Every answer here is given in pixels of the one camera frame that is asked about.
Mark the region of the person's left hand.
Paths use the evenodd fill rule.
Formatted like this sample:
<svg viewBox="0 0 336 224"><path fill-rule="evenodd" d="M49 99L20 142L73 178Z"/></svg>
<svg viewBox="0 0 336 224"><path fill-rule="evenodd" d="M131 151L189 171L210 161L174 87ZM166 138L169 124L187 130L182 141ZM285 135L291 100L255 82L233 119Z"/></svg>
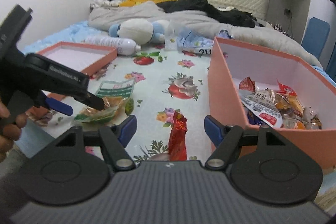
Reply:
<svg viewBox="0 0 336 224"><path fill-rule="evenodd" d="M22 113L15 118L15 122L7 124L1 129L1 161L4 161L7 153L13 148L14 142L21 137L22 129L27 124L27 115Z"/></svg>

